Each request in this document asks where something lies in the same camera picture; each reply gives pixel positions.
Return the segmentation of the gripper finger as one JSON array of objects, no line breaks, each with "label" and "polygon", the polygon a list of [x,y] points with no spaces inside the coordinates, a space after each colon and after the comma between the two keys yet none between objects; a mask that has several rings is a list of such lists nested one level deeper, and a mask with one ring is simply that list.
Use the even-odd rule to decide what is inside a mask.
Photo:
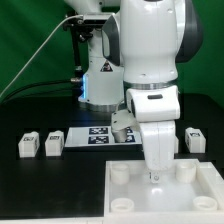
[{"label": "gripper finger", "polygon": [[150,181],[153,184],[158,184],[160,182],[160,173],[157,171],[150,171],[149,172]]}]

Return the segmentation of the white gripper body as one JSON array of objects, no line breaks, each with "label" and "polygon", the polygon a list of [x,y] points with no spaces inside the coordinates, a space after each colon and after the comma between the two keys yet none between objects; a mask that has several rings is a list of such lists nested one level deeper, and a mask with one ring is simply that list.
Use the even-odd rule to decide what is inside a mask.
[{"label": "white gripper body", "polygon": [[126,102],[140,128],[148,169],[169,169],[176,146],[175,120],[180,118],[177,86],[156,90],[128,89]]}]

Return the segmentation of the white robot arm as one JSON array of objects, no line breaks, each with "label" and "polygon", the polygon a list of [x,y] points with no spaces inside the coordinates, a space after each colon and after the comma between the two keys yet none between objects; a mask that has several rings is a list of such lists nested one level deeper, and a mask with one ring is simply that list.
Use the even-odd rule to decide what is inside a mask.
[{"label": "white robot arm", "polygon": [[89,68],[80,106],[110,111],[117,142],[140,132],[150,179],[156,183],[174,160],[180,118],[176,64],[202,43],[192,0],[64,0],[90,27]]}]

